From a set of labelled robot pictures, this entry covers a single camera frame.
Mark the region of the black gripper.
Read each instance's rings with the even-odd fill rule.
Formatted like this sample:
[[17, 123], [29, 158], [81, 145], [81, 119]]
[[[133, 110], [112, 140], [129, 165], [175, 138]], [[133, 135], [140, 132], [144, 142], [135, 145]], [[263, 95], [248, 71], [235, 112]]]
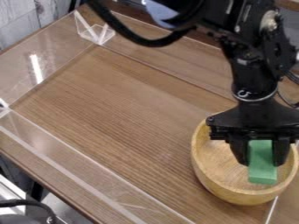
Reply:
[[248, 166], [249, 138], [271, 139], [273, 165], [285, 163], [289, 141], [299, 140], [299, 110], [281, 105], [275, 99], [260, 102], [240, 101], [235, 108], [209, 116], [205, 123], [209, 127], [209, 138], [228, 142], [241, 165]]

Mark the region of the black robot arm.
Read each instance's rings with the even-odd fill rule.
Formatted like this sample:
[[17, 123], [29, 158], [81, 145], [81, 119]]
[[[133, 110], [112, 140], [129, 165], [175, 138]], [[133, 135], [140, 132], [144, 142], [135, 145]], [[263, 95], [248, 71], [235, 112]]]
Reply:
[[275, 0], [147, 0], [145, 8], [161, 27], [179, 31], [201, 26], [219, 41], [237, 106], [207, 118], [209, 138], [229, 144], [243, 165], [249, 163], [248, 143], [269, 140], [272, 164], [283, 165], [299, 139], [299, 110], [280, 104], [275, 95], [296, 49]]

